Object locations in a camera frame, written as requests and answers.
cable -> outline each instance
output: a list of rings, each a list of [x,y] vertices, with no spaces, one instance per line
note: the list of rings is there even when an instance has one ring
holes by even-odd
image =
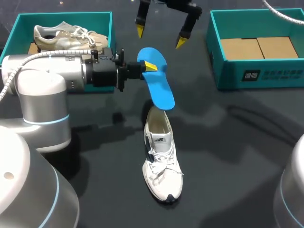
[[[5,94],[8,91],[8,88],[10,86],[10,84],[12,83],[12,81],[15,78],[15,75],[20,71],[20,69],[26,65],[29,61],[36,59],[36,58],[41,58],[41,57],[47,57],[50,55],[54,55],[54,56],[61,56],[61,55],[90,55],[91,54],[91,50],[58,50],[58,51],[46,51],[46,52],[41,52],[41,53],[37,53],[34,55],[31,55],[27,58],[25,58],[22,63],[11,72],[11,74],[9,75],[1,93],[0,93],[0,101],[4,98]]]
[[[274,14],[276,14],[277,16],[279,16],[280,18],[284,19],[284,20],[287,20],[289,22],[292,22],[292,23],[295,23],[295,24],[298,24],[298,25],[304,25],[304,21],[302,20],[296,20],[296,19],[293,19],[289,16],[286,16],[284,15],[283,13],[280,13],[279,11],[275,10],[271,5],[268,4],[268,2],[266,0],[262,0],[263,3],[266,5],[266,7],[271,11],[273,12]]]

white sneaker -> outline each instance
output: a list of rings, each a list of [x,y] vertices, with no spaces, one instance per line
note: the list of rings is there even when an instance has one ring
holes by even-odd
[[[34,40],[37,47],[45,51],[92,49],[101,52],[102,48],[108,47],[106,36],[64,21],[52,28],[36,25]]]
[[[182,190],[182,172],[176,158],[173,132],[164,111],[152,107],[144,128],[147,159],[142,167],[144,179],[160,201],[174,202]]]

brown cardboard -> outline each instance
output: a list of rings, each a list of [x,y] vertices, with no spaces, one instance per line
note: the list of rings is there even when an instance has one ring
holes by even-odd
[[[298,58],[289,37],[257,38],[264,58]]]
[[[257,39],[222,39],[226,59],[263,59]]]
[[[33,55],[38,53],[38,47],[37,45],[33,42],[29,46],[28,54]]]

n logo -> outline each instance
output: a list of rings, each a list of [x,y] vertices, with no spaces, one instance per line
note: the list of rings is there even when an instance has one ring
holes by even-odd
[[[154,140],[154,142],[155,143],[165,143],[166,142],[166,139],[165,138],[156,138],[155,140]]]

black table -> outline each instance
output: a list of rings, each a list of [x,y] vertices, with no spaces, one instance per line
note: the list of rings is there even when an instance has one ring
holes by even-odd
[[[176,106],[168,112],[184,173],[178,203],[157,203],[145,185],[141,115],[149,100],[144,81],[127,81],[123,93],[68,97],[77,160],[50,158],[79,195],[79,228],[270,228],[274,191],[292,149],[304,132],[301,89],[219,92],[204,36],[210,9],[261,8],[261,0],[197,0],[204,9],[191,39],[174,45],[186,15],[152,4],[144,36],[134,19],[138,0],[17,0],[3,2],[0,19],[11,28],[19,12],[113,11],[116,39],[126,60],[154,47],[168,62]],[[269,0],[303,7],[300,0]],[[20,117],[19,101],[7,96],[0,117]]]

